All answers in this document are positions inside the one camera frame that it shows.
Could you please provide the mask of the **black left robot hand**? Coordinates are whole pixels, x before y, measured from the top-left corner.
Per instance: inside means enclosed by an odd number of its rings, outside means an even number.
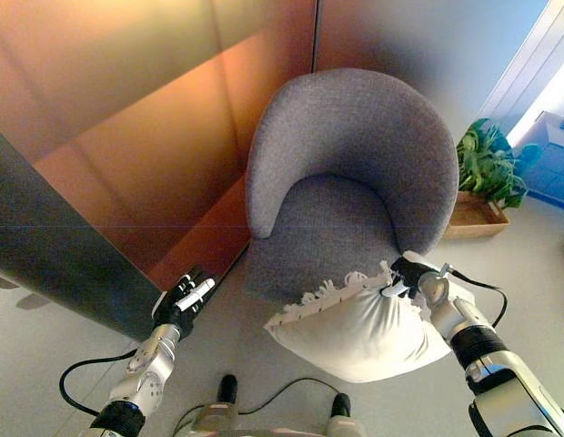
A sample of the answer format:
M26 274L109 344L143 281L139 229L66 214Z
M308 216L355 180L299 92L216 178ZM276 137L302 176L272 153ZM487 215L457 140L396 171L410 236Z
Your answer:
M151 313L153 328L173 325L179 333L179 339L186 338L216 284L215 279L200 266L194 266L172 288L164 291L156 302Z

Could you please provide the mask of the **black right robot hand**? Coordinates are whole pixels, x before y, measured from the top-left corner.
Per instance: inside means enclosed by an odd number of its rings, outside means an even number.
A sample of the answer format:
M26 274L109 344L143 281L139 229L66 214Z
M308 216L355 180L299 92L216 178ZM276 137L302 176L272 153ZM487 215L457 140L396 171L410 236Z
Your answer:
M429 265L413 262L404 257L397 259L391 266L392 283L380 291L384 297L409 297L413 300L419 293L420 278L429 272L437 272Z

